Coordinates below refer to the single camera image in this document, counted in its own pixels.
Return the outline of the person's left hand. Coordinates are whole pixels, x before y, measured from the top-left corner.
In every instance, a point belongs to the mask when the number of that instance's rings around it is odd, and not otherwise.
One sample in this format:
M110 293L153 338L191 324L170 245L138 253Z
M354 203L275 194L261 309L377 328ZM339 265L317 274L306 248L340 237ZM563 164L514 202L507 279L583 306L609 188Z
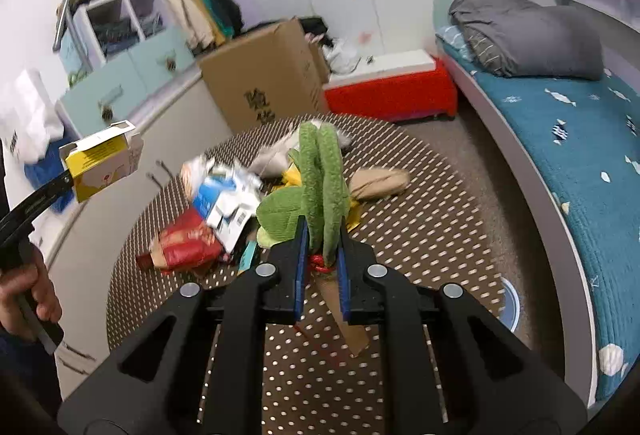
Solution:
M37 340L37 335L23 316L18 298L32 296L36 315L42 321L58 323L63 311L40 250L34 244L29 248L28 263L1 273L0 314L1 326L6 332L32 342Z

